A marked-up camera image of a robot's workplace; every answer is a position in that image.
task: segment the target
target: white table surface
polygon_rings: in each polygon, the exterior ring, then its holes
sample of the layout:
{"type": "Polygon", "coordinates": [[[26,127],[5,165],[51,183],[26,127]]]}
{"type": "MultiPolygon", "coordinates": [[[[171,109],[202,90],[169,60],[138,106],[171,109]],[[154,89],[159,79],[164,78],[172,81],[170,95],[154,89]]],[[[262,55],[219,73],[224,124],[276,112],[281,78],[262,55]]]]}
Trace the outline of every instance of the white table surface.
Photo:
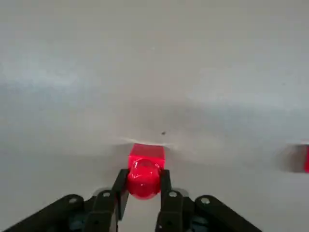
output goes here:
{"type": "MultiPolygon", "coordinates": [[[[0,1],[0,230],[111,186],[141,142],[168,148],[192,198],[212,194],[265,232],[307,231],[309,175],[295,167],[309,139],[308,10],[0,1]]],[[[154,231],[158,209],[131,198],[120,232],[154,231]]]]}

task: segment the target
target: red block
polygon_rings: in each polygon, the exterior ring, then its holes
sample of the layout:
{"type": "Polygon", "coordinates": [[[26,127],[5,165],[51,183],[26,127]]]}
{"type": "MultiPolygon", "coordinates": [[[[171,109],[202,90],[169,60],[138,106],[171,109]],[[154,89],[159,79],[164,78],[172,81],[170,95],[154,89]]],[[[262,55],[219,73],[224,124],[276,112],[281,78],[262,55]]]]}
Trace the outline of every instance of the red block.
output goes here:
{"type": "Polygon", "coordinates": [[[307,146],[305,172],[309,173],[309,146],[307,146]]]}
{"type": "Polygon", "coordinates": [[[160,192],[160,170],[164,169],[163,146],[134,144],[128,161],[127,188],[139,199],[150,199],[160,192]]]}

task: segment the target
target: red sphere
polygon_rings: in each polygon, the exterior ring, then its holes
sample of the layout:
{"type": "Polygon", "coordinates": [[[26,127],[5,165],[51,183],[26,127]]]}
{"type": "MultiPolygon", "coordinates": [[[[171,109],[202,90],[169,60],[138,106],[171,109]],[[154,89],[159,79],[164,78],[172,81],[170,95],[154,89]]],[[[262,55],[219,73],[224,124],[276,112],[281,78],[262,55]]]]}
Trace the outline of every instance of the red sphere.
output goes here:
{"type": "Polygon", "coordinates": [[[160,167],[148,160],[135,161],[127,177],[129,192],[138,199],[147,200],[160,191],[160,167]]]}

